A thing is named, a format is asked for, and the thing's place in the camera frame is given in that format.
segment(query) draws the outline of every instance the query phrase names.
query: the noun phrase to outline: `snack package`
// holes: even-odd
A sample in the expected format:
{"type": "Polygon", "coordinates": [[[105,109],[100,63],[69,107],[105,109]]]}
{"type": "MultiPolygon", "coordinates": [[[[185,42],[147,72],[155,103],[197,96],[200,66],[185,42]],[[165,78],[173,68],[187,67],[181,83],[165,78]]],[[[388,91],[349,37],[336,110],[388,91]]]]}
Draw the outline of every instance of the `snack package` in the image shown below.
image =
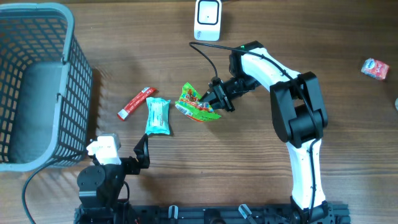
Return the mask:
{"type": "Polygon", "coordinates": [[[141,92],[137,94],[121,111],[118,112],[118,118],[125,121],[126,118],[134,112],[139,105],[151,94],[156,91],[153,87],[145,87],[141,92]]]}
{"type": "Polygon", "coordinates": [[[161,98],[147,98],[148,121],[145,133],[150,134],[170,134],[169,127],[169,105],[170,100],[161,98]]]}
{"type": "Polygon", "coordinates": [[[383,63],[379,60],[374,60],[373,58],[369,58],[365,61],[365,64],[362,66],[361,72],[375,79],[385,80],[388,69],[389,66],[386,63],[383,63]]]}
{"type": "Polygon", "coordinates": [[[180,99],[175,102],[175,107],[192,120],[198,122],[212,121],[221,117],[214,112],[209,103],[199,102],[200,98],[201,95],[191,84],[186,83],[182,87],[180,99]]]}

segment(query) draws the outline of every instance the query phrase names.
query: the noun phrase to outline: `wooden table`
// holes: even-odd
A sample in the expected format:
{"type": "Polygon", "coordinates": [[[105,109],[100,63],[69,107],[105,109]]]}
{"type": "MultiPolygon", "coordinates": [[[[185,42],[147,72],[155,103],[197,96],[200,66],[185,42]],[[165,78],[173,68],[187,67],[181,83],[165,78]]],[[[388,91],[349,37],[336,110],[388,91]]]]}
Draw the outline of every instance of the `wooden table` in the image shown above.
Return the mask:
{"type": "MultiPolygon", "coordinates": [[[[76,37],[94,70],[90,136],[118,133],[121,156],[144,134],[147,106],[125,122],[116,113],[145,86],[173,102],[190,82],[207,90],[210,64],[188,46],[194,1],[69,4],[76,37]]],[[[222,35],[231,47],[258,40],[287,67],[317,75],[329,115],[321,149],[327,200],[349,204],[353,223],[396,223],[398,215],[398,2],[228,1],[222,35]],[[373,57],[386,82],[360,72],[373,57]]],[[[227,80],[225,50],[203,49],[227,80]]],[[[263,88],[234,101],[236,111],[196,123],[170,107],[171,136],[149,138],[151,165],[127,176],[134,205],[289,203],[289,154],[274,132],[263,88]]],[[[45,170],[29,184],[37,223],[71,223],[80,204],[76,178],[89,160],[45,170]]],[[[26,223],[21,188],[30,173],[0,174],[0,223],[26,223]]]]}

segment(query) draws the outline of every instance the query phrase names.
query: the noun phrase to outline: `plastic bin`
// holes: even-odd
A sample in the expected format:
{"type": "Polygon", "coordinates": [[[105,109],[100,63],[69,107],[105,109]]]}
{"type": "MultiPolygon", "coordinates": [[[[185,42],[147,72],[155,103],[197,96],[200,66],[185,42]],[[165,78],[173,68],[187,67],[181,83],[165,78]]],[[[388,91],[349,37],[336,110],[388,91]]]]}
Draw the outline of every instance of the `plastic bin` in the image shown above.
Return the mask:
{"type": "Polygon", "coordinates": [[[0,5],[0,171],[85,150],[93,74],[73,30],[61,4],[0,5]]]}

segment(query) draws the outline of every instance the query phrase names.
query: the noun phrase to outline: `gray plastic basket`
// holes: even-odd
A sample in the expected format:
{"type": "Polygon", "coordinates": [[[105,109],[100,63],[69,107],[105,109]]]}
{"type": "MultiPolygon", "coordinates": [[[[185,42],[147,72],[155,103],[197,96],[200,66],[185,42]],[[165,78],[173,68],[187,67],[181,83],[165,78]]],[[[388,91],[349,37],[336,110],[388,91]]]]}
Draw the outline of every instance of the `gray plastic basket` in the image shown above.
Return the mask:
{"type": "Polygon", "coordinates": [[[61,4],[0,5],[0,171],[85,150],[93,74],[73,30],[61,4]]]}

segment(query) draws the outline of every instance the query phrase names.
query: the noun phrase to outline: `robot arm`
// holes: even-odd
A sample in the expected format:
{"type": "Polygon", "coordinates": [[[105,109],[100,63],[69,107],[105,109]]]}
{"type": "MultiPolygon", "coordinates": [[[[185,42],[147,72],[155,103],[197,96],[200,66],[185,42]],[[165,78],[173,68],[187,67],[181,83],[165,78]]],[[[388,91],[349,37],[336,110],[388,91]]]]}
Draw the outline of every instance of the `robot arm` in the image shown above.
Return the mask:
{"type": "Polygon", "coordinates": [[[286,142],[289,150],[294,181],[291,202],[296,211],[292,217],[292,220],[295,220],[293,223],[315,222],[324,218],[328,211],[321,187],[319,151],[320,138],[323,136],[323,128],[327,126],[328,118],[316,76],[311,72],[301,74],[288,69],[271,57],[259,42],[251,42],[236,49],[251,51],[269,60],[232,51],[229,56],[229,71],[233,78],[222,82],[214,77],[201,101],[209,102],[213,109],[234,111],[233,99],[260,85],[264,86],[271,94],[274,129],[280,140],[286,142]],[[299,94],[295,87],[300,88],[303,94],[299,94]],[[305,105],[294,106],[294,100],[303,100],[303,95],[310,109],[305,105]],[[313,176],[316,191],[313,210],[310,212],[314,194],[313,176]]]}

